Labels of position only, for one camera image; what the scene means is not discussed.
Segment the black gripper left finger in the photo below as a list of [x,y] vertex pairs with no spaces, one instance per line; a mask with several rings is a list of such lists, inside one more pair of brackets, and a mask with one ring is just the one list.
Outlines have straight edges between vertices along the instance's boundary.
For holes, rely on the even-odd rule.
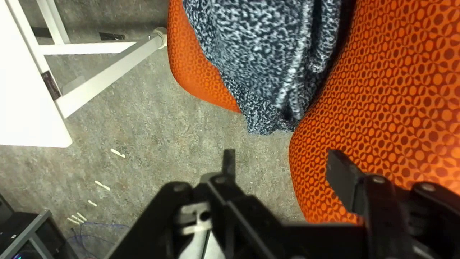
[[223,153],[222,173],[227,175],[232,180],[236,179],[236,152],[234,150],[226,150]]

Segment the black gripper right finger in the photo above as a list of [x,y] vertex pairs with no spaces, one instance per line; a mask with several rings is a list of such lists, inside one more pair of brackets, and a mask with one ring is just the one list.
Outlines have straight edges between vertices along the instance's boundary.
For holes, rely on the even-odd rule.
[[326,180],[348,212],[365,215],[367,176],[339,150],[328,152]]

